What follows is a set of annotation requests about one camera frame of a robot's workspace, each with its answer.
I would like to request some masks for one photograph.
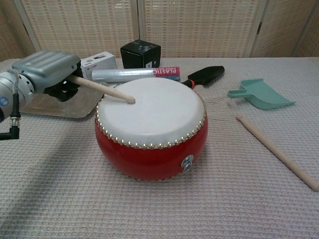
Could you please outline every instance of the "teal dustpan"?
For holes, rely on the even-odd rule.
[[[289,101],[279,95],[264,82],[264,79],[241,81],[240,89],[229,91],[227,96],[232,99],[245,98],[252,105],[262,110],[272,110],[295,103],[295,101]]]

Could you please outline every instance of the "white box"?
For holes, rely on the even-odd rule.
[[[105,51],[94,56],[81,59],[83,78],[92,80],[93,70],[117,69],[115,56]]]

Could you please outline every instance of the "black cable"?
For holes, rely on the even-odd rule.
[[[11,128],[8,133],[0,133],[0,140],[19,139],[19,120],[21,117],[19,111],[19,93],[13,94],[13,107],[11,112]]]

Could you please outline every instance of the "plastic wrap roll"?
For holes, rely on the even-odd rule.
[[[92,71],[92,81],[96,82],[119,83],[148,77],[161,77],[179,81],[179,67],[113,69]]]

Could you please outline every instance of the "drum rim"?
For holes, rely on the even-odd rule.
[[[204,122],[206,121],[206,117],[207,117],[207,112],[206,112],[206,106],[205,106],[205,102],[204,100],[200,97],[200,95],[198,93],[196,93],[198,95],[198,97],[200,98],[203,107],[204,107],[204,111],[203,111],[203,116],[202,119],[198,122],[198,124],[194,127],[194,129],[187,133],[186,135],[181,136],[180,138],[175,139],[174,142],[170,142],[168,141],[166,144],[158,144],[158,145],[154,145],[152,143],[150,144],[138,144],[138,143],[134,143],[134,142],[130,142],[130,141],[125,141],[124,139],[119,139],[116,135],[113,135],[111,132],[108,132],[108,130],[103,126],[101,120],[100,120],[100,116],[99,116],[99,104],[100,102],[103,100],[103,98],[97,103],[96,107],[95,107],[95,122],[98,124],[98,127],[100,129],[100,131],[108,138],[111,139],[114,143],[119,143],[120,145],[126,146],[126,147],[133,147],[133,148],[140,148],[140,149],[163,149],[163,148],[170,148],[173,146],[177,146],[185,141],[187,141],[188,139],[194,137],[197,132],[202,128],[202,126],[204,125]]]

